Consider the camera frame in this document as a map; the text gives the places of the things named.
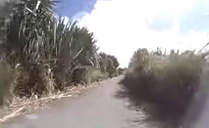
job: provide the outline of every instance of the tall grass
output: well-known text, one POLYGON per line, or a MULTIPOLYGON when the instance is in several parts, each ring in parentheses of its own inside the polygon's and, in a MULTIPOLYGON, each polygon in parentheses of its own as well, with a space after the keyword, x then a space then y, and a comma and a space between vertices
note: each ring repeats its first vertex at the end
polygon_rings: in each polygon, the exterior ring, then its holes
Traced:
POLYGON ((178 124, 199 88, 204 60, 194 54, 134 59, 121 81, 121 96, 144 107, 148 119, 178 124))

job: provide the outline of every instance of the blue sky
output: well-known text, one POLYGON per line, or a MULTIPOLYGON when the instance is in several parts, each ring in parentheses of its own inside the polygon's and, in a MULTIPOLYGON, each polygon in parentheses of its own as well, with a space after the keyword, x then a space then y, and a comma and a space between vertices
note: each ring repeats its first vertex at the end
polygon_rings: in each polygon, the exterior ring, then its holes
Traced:
POLYGON ((81 12, 90 13, 97 0, 59 0, 57 14, 73 18, 81 12))
POLYGON ((61 1, 58 15, 78 19, 123 67, 138 48, 192 50, 209 41, 209 0, 61 1))

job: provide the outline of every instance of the vegetation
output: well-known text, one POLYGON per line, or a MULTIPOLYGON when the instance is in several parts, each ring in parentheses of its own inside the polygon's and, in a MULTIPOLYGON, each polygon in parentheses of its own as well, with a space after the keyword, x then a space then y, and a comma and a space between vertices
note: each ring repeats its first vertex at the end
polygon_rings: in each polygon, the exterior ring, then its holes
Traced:
POLYGON ((144 107, 148 119, 178 124, 200 86, 203 64, 193 51, 166 55, 138 49, 121 81, 120 96, 144 107))
POLYGON ((0 8, 0 105, 9 93, 41 96, 115 76, 117 59, 99 54, 93 33, 77 22, 65 24, 54 6, 11 0, 0 8))

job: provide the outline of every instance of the asphalt road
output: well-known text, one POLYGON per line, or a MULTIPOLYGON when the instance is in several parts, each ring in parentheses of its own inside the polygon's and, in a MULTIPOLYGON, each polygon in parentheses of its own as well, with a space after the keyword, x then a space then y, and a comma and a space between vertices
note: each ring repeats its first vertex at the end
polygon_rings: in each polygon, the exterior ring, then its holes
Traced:
POLYGON ((141 115, 128 109, 128 102, 115 97, 120 78, 78 97, 62 99, 49 109, 11 119, 0 128, 144 128, 134 120, 141 115))

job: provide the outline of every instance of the trees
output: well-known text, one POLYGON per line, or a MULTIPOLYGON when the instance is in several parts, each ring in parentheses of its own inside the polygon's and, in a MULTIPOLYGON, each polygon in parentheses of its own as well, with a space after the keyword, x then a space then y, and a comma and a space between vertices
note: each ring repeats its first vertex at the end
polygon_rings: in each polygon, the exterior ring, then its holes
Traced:
POLYGON ((113 77, 117 73, 117 68, 119 62, 115 56, 107 55, 103 52, 99 54, 100 56, 100 68, 103 72, 108 72, 110 77, 113 77))

